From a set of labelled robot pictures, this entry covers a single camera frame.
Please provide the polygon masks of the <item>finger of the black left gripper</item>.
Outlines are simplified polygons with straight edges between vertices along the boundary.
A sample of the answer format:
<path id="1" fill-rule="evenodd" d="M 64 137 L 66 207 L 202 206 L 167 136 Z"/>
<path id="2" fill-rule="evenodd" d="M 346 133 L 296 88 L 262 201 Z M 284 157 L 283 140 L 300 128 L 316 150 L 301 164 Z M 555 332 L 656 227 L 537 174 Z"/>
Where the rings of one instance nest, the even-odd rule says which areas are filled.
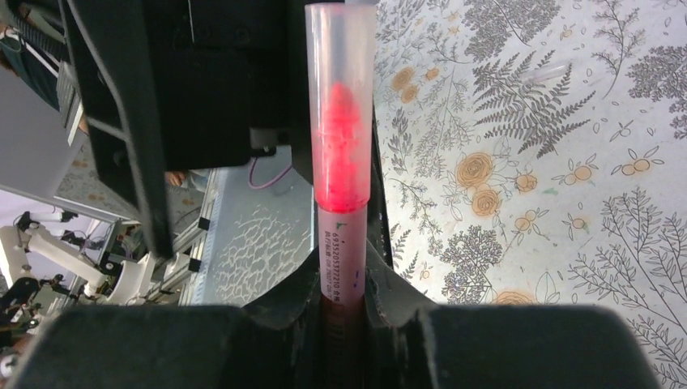
<path id="1" fill-rule="evenodd" d="M 63 1 L 98 178 L 171 256 L 164 174 L 240 166 L 275 136 L 312 177 L 305 3 Z"/>

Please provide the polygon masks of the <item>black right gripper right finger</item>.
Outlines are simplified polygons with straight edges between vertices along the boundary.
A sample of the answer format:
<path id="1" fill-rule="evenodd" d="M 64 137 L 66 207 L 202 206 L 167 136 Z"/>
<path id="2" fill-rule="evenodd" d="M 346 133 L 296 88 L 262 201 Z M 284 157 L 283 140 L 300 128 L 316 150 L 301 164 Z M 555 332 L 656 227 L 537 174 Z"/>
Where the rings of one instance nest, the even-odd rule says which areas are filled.
<path id="1" fill-rule="evenodd" d="M 368 388 L 657 388 L 638 342 L 596 306 L 441 305 L 366 251 Z"/>

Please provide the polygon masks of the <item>pink pen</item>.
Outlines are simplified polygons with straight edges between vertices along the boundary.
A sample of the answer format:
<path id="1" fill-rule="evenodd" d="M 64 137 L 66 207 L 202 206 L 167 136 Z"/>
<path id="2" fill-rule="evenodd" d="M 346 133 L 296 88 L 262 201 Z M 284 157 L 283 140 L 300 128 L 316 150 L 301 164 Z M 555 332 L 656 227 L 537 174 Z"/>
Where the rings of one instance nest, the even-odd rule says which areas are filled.
<path id="1" fill-rule="evenodd" d="M 367 211 L 318 209 L 325 387 L 363 387 Z"/>

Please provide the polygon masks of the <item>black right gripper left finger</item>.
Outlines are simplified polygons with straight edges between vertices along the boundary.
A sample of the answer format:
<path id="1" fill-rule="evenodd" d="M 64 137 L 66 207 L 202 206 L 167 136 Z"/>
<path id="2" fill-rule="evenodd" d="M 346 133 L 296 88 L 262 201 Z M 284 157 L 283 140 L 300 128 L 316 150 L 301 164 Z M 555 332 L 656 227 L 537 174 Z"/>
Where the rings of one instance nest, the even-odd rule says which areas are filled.
<path id="1" fill-rule="evenodd" d="M 318 256 L 244 307 L 86 306 L 50 320 L 10 388 L 315 388 Z"/>

